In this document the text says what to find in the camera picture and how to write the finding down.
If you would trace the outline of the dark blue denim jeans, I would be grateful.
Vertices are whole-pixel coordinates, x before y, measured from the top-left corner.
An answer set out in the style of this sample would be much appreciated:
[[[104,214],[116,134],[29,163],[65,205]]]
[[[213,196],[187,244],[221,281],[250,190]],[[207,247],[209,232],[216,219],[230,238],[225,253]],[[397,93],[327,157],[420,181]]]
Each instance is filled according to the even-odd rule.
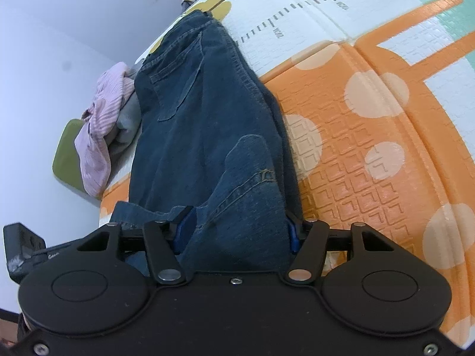
[[[196,10],[167,33],[135,78],[142,132],[123,228],[197,220],[178,259],[195,271],[283,271],[286,214],[301,216],[280,108],[217,19]]]

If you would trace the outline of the green upholstered chair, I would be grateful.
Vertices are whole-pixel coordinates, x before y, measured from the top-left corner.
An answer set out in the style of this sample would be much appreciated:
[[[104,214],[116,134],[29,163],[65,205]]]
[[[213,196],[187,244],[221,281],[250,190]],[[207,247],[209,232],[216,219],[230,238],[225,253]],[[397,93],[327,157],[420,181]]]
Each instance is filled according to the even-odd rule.
[[[100,200],[88,195],[83,186],[80,159],[74,144],[83,124],[80,119],[71,119],[64,127],[52,162],[52,172],[55,178],[74,194],[99,207]]]

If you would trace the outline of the grey garment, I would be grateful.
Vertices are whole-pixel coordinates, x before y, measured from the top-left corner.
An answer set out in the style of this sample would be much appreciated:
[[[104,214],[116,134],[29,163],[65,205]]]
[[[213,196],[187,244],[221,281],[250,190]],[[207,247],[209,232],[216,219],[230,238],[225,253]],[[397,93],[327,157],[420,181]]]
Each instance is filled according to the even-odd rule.
[[[133,93],[119,111],[118,119],[113,129],[106,135],[111,162],[111,172],[118,165],[122,154],[129,148],[141,126],[142,114],[138,96]]]

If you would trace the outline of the pink striped shirt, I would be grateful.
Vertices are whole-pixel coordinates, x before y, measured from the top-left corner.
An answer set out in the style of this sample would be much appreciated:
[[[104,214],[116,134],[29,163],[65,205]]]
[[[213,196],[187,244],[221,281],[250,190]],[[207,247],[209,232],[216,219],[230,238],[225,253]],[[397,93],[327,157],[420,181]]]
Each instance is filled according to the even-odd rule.
[[[122,106],[134,92],[130,68],[118,62],[104,71],[96,82],[92,104],[81,116],[83,126],[74,141],[80,161],[85,192],[101,196],[111,172],[108,136],[117,123]]]

